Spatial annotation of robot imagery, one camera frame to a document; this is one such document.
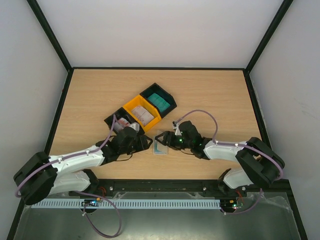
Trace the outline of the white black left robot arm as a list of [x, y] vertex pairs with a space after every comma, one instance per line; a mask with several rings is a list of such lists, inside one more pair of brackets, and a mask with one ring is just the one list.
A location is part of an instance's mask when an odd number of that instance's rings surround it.
[[89, 168], [115, 162], [121, 155], [148, 150], [152, 143], [145, 134], [125, 127], [84, 150], [61, 155], [37, 152], [14, 175], [15, 196], [30, 206], [57, 193], [94, 191], [97, 178]]

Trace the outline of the beige card holder wallet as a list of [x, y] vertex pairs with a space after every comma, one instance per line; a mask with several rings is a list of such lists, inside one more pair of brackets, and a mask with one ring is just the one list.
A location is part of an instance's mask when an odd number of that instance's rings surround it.
[[167, 146], [162, 145], [160, 142], [158, 142], [155, 137], [160, 135], [163, 131], [157, 130], [156, 134], [153, 136], [153, 147], [152, 151], [154, 155], [167, 155], [169, 152], [169, 148]]

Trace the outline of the yellow bin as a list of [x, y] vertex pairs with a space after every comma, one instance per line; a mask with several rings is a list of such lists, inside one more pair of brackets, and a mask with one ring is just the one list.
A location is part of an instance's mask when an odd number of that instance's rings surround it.
[[127, 102], [123, 108], [148, 132], [162, 118], [158, 110], [141, 95]]

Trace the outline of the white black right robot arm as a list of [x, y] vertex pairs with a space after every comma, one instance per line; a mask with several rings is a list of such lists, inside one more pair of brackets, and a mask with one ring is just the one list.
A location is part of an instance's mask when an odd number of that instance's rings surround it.
[[173, 131], [165, 131], [155, 140], [176, 151], [190, 150], [199, 159], [237, 162], [239, 168], [228, 168], [219, 177], [218, 191], [224, 196], [249, 185], [269, 188], [284, 174], [284, 161], [257, 137], [243, 142], [223, 142], [198, 133], [176, 135]]

